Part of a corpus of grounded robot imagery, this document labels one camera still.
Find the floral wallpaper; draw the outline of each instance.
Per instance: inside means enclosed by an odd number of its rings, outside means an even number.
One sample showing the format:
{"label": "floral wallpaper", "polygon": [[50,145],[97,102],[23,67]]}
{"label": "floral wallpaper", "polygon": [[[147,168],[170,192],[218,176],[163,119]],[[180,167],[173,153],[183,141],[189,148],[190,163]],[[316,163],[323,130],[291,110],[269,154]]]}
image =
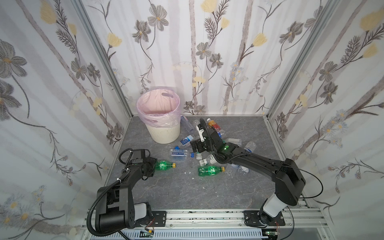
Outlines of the floral wallpaper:
{"label": "floral wallpaper", "polygon": [[68,1],[0,3],[0,232],[80,239],[128,118]]}
{"label": "floral wallpaper", "polygon": [[[269,116],[288,157],[323,182],[309,201],[339,240],[382,238],[383,65],[383,2],[341,1]],[[307,196],[318,194],[305,177]]]}
{"label": "floral wallpaper", "polygon": [[266,114],[326,4],[82,1],[132,111],[165,86],[184,114]]}

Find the trash can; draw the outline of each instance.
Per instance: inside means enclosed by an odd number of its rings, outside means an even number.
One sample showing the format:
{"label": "trash can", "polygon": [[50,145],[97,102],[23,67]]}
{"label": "trash can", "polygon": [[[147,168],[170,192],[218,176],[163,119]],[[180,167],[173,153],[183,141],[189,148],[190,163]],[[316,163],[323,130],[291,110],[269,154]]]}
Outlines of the trash can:
{"label": "trash can", "polygon": [[136,107],[155,142],[167,144],[180,135],[180,98],[174,91],[160,88],[146,92]]}

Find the gray marble surface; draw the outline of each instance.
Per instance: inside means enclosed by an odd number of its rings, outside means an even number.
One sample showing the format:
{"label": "gray marble surface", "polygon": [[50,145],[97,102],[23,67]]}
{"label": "gray marble surface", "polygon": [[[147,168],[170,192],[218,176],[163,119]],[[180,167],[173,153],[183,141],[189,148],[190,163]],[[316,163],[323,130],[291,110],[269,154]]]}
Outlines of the gray marble surface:
{"label": "gray marble surface", "polygon": [[[188,117],[193,122],[199,117]],[[262,117],[211,118],[226,131],[227,137],[256,143],[255,153],[279,159]],[[181,146],[180,140],[188,135],[181,127],[179,138],[170,144],[159,144],[152,140],[143,122],[133,117],[122,142],[121,151],[126,148],[147,148],[158,160],[169,159],[169,149]],[[122,157],[126,161],[129,154]],[[260,208],[262,203],[275,191],[275,184],[263,175],[250,171],[243,175],[241,170],[225,164],[225,172],[215,176],[199,177],[199,161],[188,157],[177,161],[176,168],[156,171],[147,181],[140,180],[133,188],[135,203],[149,202],[152,209],[244,209]],[[120,176],[122,164],[116,160],[108,184]]]}

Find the pink plastic bag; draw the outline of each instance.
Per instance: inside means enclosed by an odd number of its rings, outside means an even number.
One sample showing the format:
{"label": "pink plastic bag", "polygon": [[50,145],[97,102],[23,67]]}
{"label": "pink plastic bag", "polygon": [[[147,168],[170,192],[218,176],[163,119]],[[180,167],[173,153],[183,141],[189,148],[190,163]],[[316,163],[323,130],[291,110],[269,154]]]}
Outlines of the pink plastic bag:
{"label": "pink plastic bag", "polygon": [[141,95],[136,103],[138,115],[152,127],[174,127],[180,124],[180,98],[172,90],[155,89]]}

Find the metal corner post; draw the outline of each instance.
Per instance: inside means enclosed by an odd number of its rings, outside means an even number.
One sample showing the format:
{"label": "metal corner post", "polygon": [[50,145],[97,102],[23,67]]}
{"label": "metal corner post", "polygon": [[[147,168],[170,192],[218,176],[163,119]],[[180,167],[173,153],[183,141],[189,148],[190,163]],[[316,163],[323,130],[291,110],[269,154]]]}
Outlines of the metal corner post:
{"label": "metal corner post", "polygon": [[88,37],[90,38],[90,40],[92,42],[92,45],[93,45],[96,53],[99,56],[99,59],[101,60],[103,66],[104,66],[104,69],[106,70],[106,72],[107,72],[107,74],[111,80],[111,84],[112,84],[116,94],[118,95],[118,98],[120,99],[120,102],[121,102],[126,114],[130,118],[133,117],[132,111],[129,108],[129,105],[126,101],[126,98],[125,98],[125,96],[124,96],[124,94],[123,94],[123,92],[119,86],[119,82],[116,79],[115,74],[113,73],[111,64],[108,60],[108,57],[107,57],[106,52],[103,48],[103,45],[101,44],[99,38],[96,35],[96,32],[93,28],[93,25],[91,23],[91,20],[89,19],[88,14],[84,8],[83,3],[81,2],[81,0],[71,0],[71,2],[75,8],[77,15],[79,16],[79,18],[82,22],[86,32],[87,32]]}
{"label": "metal corner post", "polygon": [[310,54],[316,40],[320,36],[321,32],[324,30],[325,26],[327,25],[329,19],[331,18],[333,12],[335,11],[337,5],[339,4],[340,0],[328,0],[324,10],[319,16],[319,20],[316,22],[315,26],[313,27],[313,30],[311,31],[308,39],[306,40],[304,46],[302,47],[298,57],[296,58],[292,68],[286,75],[286,78],[281,85],[280,89],[276,92],[276,95],[274,96],[274,100],[271,104],[270,110],[268,111],[268,117],[275,114],[275,111],[277,110],[277,107],[283,100],[288,88],[291,86],[291,83],[293,82],[297,72],[300,70],[301,66],[303,65],[305,59]]}

